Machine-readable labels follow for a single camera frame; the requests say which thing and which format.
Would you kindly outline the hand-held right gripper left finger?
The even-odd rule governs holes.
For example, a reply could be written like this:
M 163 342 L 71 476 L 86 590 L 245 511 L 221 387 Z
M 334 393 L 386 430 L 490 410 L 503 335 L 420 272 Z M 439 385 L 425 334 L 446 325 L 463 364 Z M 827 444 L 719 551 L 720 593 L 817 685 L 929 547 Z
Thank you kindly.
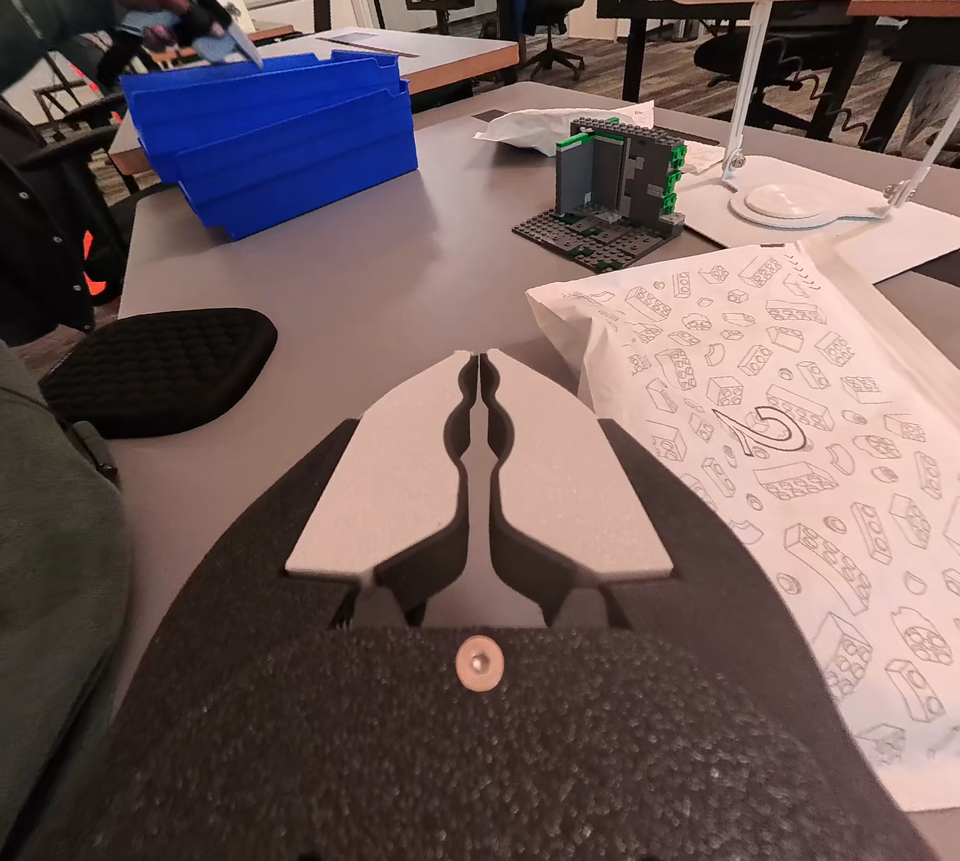
M 470 547 L 469 448 L 479 359 L 455 351 L 356 421 L 285 562 L 287 577 L 346 586 L 353 625 L 397 613 L 419 628 L 463 574 Z

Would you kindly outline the side desk with small posters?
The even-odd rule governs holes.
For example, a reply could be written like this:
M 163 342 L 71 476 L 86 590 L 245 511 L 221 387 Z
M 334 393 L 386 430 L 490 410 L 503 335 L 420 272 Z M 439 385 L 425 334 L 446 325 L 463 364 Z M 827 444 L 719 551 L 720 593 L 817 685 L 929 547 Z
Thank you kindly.
M 243 31 L 247 39 L 258 50 L 281 43 L 282 41 L 299 38 L 303 35 L 303 33 L 292 24 L 274 24 L 267 22 L 267 27 L 257 27 L 255 19 L 248 10 L 244 0 L 216 1 L 228 12 L 231 21 Z M 189 46 L 170 48 L 162 53 L 151 53 L 149 57 L 161 67 L 172 67 L 195 62 L 232 63 L 234 61 L 243 61 L 246 58 L 242 51 L 237 50 L 227 54 L 222 59 L 210 60 L 205 55 L 198 54 L 194 48 Z

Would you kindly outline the person's green sweatshirt torso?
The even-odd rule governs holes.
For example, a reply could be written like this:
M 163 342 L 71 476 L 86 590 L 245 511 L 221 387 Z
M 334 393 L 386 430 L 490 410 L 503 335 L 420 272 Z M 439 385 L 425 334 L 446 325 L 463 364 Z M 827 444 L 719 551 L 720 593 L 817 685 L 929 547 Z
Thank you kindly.
M 117 487 L 1 346 L 1 848 L 30 856 L 109 729 L 131 549 Z

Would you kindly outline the white and wooden book stand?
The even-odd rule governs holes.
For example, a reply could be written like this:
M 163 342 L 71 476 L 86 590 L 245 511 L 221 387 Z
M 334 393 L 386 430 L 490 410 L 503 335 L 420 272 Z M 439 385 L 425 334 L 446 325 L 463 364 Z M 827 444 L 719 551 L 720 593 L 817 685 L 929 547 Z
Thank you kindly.
M 674 0 L 685 5 L 748 3 L 750 31 L 729 124 L 724 159 L 692 186 L 704 205 L 687 219 L 690 228 L 725 248 L 758 245 L 780 235 L 839 250 L 871 284 L 958 249 L 958 218 L 914 203 L 938 154 L 958 124 L 952 109 L 933 145 L 911 175 L 883 191 L 742 150 L 747 111 L 773 5 L 828 0 Z

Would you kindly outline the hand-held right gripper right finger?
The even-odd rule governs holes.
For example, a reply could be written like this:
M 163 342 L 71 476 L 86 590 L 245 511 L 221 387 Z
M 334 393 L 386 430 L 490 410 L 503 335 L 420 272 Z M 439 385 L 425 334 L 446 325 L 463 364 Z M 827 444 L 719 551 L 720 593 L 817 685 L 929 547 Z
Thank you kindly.
M 674 563 L 594 412 L 533 368 L 479 358 L 496 457 L 489 554 L 497 577 L 556 623 L 570 598 L 668 578 Z

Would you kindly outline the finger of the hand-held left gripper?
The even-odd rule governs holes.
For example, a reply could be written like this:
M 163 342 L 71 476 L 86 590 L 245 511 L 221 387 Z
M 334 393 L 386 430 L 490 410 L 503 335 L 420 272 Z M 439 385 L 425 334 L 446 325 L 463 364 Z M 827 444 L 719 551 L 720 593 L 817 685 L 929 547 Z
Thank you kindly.
M 226 27 L 219 23 L 211 25 L 209 31 L 195 37 L 195 52 L 211 64 L 239 60 L 252 63 L 257 70 L 264 69 L 257 47 L 236 22 L 230 22 Z

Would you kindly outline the flat white paper bag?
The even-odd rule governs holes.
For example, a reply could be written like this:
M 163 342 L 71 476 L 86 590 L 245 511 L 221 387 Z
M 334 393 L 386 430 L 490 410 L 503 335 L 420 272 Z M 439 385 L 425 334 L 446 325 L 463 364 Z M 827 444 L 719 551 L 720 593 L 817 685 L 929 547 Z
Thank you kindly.
M 692 139 L 683 139 L 686 154 L 680 170 L 685 174 L 700 175 L 716 165 L 722 165 L 726 156 L 726 149 L 722 145 L 713 145 L 697 142 Z

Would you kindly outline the paper bag with line drawings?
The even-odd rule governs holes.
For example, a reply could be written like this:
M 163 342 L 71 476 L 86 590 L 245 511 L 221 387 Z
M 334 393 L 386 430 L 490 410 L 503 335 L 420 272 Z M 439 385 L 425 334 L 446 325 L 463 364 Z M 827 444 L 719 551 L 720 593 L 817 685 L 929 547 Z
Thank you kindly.
M 778 589 L 901 809 L 958 807 L 959 441 L 798 243 L 527 291 L 580 396 Z
M 474 139 L 534 150 L 553 158 L 556 145 L 570 137 L 571 125 L 575 121 L 616 119 L 621 124 L 649 129 L 654 127 L 654 113 L 654 100 L 628 104 L 618 109 L 524 109 L 499 115 L 488 122 L 483 130 L 475 133 Z

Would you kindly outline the grey brick build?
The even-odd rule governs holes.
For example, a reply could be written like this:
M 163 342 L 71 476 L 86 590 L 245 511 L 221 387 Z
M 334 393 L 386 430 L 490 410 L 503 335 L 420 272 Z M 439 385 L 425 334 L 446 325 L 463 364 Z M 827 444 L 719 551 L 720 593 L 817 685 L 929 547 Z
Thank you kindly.
M 594 274 L 622 270 L 680 236 L 688 142 L 617 117 L 574 119 L 555 149 L 553 208 L 511 231 Z

